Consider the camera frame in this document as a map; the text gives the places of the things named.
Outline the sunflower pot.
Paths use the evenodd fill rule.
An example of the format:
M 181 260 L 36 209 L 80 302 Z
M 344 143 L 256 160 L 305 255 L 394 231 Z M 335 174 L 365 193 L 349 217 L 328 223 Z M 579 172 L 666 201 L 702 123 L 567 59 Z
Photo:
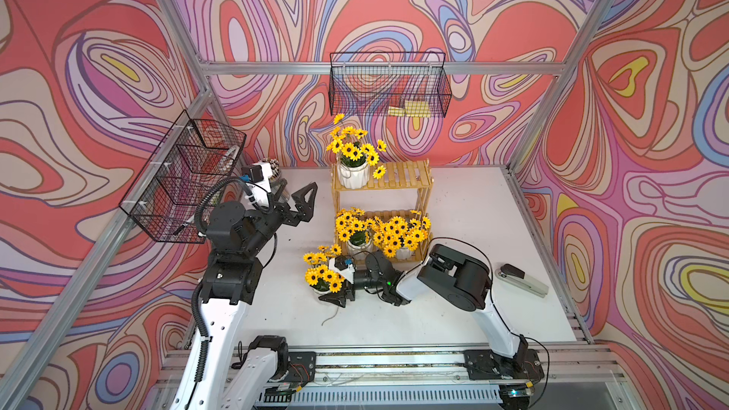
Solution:
M 334 115 L 326 150 L 336 159 L 337 180 L 346 189 L 358 190 L 372 178 L 382 180 L 387 174 L 383 160 L 387 142 L 370 137 L 364 128 L 345 125 L 345 119 L 343 113 Z
M 373 243 L 386 258 L 408 261 L 426 245 L 431 227 L 429 216 L 416 210 L 410 211 L 408 216 L 395 214 L 387 219 L 375 216 L 371 225 Z
M 374 251 L 371 218 L 359 208 L 343 209 L 335 217 L 335 231 L 347 255 L 360 257 Z
M 305 280 L 310 288 L 320 294 L 339 293 L 343 290 L 345 277 L 330 264 L 332 260 L 341 255 L 341 252 L 341 247 L 334 244 L 321 246 L 317 252 L 308 252 L 303 255 L 303 260 L 308 265 Z

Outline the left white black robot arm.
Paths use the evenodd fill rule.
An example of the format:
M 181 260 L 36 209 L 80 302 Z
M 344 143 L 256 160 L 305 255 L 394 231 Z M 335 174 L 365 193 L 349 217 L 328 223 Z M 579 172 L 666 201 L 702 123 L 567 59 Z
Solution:
M 290 368 L 285 338 L 259 335 L 243 355 L 237 375 L 228 376 L 237 344 L 237 330 L 254 303 L 265 269 L 258 256 L 276 243 L 282 226 L 296 227 L 314 215 L 318 186 L 311 182 L 286 199 L 286 180 L 275 184 L 267 206 L 246 208 L 233 200 L 218 204 L 208 218 L 210 201 L 228 185 L 238 184 L 252 197 L 244 178 L 228 177 L 215 184 L 194 212 L 196 228 L 211 243 L 208 266 L 191 297 L 196 326 L 191 352 L 171 406 L 174 409 L 251 409 L 272 381 Z

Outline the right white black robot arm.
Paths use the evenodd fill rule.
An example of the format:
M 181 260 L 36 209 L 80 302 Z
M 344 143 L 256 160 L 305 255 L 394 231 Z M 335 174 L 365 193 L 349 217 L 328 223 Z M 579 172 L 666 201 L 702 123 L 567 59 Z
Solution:
M 332 260 L 328 269 L 342 281 L 330 282 L 328 290 L 318 297 L 321 302 L 343 308 L 363 290 L 386 304 L 403 307 L 430 292 L 456 309 L 471 313 L 489 345 L 488 349 L 464 353 L 471 380 L 525 380 L 535 385 L 549 377 L 526 337 L 512 332 L 499 314 L 491 298 L 491 271 L 481 260 L 437 244 L 421 264 L 409 271 L 396 269 L 383 252 L 366 254 L 360 270 L 344 257 Z

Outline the wooden two-tier shelf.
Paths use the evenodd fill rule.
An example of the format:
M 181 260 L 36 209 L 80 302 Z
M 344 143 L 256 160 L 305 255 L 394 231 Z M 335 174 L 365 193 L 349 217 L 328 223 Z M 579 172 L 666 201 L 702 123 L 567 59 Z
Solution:
M 421 211 L 428 216 L 427 208 L 433 189 L 433 178 L 431 177 L 430 161 L 428 159 L 422 159 L 421 161 L 405 161 L 405 162 L 388 162 L 385 163 L 387 167 L 387 174 L 382 180 L 370 180 L 365 188 L 358 190 L 349 190 L 342 186 L 337 180 L 336 174 L 336 163 L 331 167 L 331 191 L 332 200 L 334 204 L 335 216 L 338 211 L 350 208 L 343 208 L 341 206 L 341 195 L 343 193 L 361 193 L 368 197 L 369 200 L 377 199 L 376 193 L 381 191 L 389 197 L 396 197 L 394 201 L 389 201 L 387 204 L 380 204 L 371 209 L 361 209 L 366 212 L 366 216 L 371 218 L 371 224 L 373 218 L 387 219 L 395 214 L 400 216 L 408 216 L 412 210 Z M 417 251 L 415 258 L 408 261 L 395 261 L 390 260 L 392 263 L 406 263 L 406 262 L 420 262 L 425 256 L 427 256 L 428 241 L 431 239 L 431 234 L 427 240 L 426 245 Z M 355 257 L 356 261 L 363 261 L 365 255 Z

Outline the yellow sticky notes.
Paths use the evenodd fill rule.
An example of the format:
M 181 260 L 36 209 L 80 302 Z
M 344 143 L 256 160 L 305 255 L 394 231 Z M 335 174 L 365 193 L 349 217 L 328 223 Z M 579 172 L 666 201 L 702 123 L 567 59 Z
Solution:
M 404 118 L 431 118 L 433 111 L 429 102 L 403 101 L 399 106 L 389 106 L 387 115 Z

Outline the grey black stapler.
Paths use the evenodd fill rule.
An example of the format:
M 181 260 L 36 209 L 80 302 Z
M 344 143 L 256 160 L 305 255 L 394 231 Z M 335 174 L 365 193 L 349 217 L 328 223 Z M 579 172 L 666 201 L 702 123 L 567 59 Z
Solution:
M 503 282 L 529 292 L 540 298 L 545 298 L 549 294 L 550 288 L 535 277 L 529 275 L 515 265 L 504 263 L 495 273 L 495 276 Z

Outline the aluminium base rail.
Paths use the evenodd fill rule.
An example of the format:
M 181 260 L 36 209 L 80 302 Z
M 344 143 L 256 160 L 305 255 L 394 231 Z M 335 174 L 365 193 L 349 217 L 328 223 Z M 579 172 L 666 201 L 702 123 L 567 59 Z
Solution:
M 482 345 L 294 349 L 288 377 L 254 409 L 637 409 L 608 347 L 533 345 L 524 371 L 495 373 Z

